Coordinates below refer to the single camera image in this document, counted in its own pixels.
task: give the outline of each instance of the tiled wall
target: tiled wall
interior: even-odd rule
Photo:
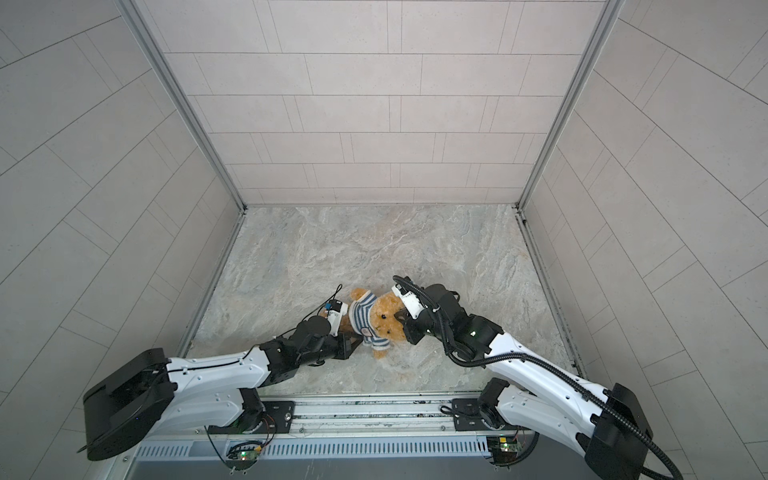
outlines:
[[[517,201],[603,7],[137,3],[249,204]]]
[[[0,2],[0,478],[81,480],[81,397],[175,353],[238,210],[111,0]]]
[[[587,374],[699,480],[768,472],[766,30],[628,0],[525,211]]]

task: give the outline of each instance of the blue and white striped shirt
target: blue and white striped shirt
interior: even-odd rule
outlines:
[[[376,335],[376,330],[371,326],[369,316],[374,303],[376,295],[368,290],[349,306],[349,320],[355,332],[363,336],[365,343],[369,343],[374,350],[386,350],[389,348],[389,339]]]

